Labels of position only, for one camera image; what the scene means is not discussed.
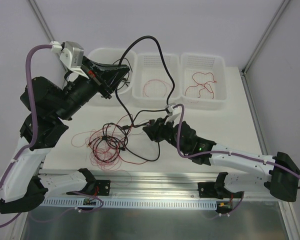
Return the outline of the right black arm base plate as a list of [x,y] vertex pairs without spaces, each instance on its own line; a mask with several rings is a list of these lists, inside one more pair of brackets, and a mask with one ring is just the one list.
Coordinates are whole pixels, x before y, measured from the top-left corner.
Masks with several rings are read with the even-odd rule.
[[197,187],[200,198],[216,198],[218,196],[214,182],[198,182]]

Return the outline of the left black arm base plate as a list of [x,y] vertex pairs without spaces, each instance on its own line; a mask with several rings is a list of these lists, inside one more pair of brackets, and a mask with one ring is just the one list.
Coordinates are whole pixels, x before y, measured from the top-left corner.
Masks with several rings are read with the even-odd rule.
[[94,185],[95,196],[109,196],[111,190],[110,180],[97,180]]

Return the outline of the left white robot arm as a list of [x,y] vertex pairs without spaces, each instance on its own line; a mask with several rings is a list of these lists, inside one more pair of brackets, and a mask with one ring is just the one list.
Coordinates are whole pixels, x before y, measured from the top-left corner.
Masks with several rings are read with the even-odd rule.
[[65,121],[70,121],[96,94],[110,99],[130,72],[126,64],[97,63],[86,57],[79,68],[83,73],[64,87],[40,76],[32,78],[21,95],[30,114],[20,128],[16,154],[0,178],[1,214],[32,211],[48,197],[95,192],[97,181],[86,168],[56,177],[36,175],[47,154],[68,130]]

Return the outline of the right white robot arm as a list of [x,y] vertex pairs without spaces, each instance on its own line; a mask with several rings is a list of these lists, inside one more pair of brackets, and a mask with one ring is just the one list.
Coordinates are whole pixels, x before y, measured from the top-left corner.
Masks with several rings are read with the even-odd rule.
[[177,149],[180,157],[195,164],[240,171],[239,174],[220,172],[214,183],[203,188],[211,197],[222,199],[231,194],[238,197],[243,192],[269,192],[285,202],[297,199],[300,170],[284,152],[275,156],[238,152],[197,136],[185,121],[174,124],[158,118],[142,129],[151,141],[166,141]]

